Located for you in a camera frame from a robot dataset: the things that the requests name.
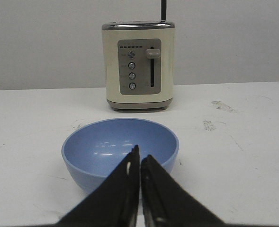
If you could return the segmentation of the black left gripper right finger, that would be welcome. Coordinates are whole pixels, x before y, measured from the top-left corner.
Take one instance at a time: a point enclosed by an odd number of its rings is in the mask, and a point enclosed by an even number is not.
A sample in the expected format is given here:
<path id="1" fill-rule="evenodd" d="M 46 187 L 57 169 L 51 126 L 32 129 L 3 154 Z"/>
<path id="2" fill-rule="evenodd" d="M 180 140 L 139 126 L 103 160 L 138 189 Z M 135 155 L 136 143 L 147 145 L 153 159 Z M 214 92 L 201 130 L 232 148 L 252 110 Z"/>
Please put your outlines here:
<path id="1" fill-rule="evenodd" d="M 147 227 L 223 227 L 225 223 L 189 195 L 148 155 L 141 162 L 144 222 Z"/>

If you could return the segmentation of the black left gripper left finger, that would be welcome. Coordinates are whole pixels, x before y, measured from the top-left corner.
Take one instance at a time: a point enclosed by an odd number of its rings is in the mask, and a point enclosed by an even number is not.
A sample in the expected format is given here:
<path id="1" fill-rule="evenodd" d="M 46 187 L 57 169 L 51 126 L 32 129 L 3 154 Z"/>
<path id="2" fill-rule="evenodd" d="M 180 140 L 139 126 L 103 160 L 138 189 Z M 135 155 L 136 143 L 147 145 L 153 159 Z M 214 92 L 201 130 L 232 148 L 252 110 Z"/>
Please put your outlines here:
<path id="1" fill-rule="evenodd" d="M 57 223 L 57 227 L 135 227 L 140 192 L 137 145 L 105 181 Z"/>

